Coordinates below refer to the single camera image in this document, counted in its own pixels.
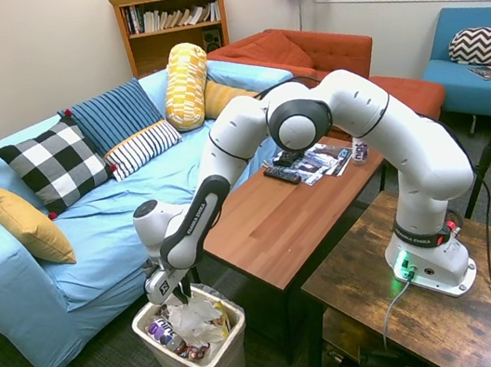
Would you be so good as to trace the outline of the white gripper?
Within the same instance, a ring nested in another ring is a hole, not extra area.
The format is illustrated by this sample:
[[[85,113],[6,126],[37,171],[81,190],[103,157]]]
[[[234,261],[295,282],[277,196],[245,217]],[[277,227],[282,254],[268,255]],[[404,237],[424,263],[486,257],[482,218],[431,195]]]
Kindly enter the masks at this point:
[[[144,283],[144,291],[153,305],[163,305],[167,299],[170,306],[187,305],[192,297],[189,269],[159,269],[156,267]]]

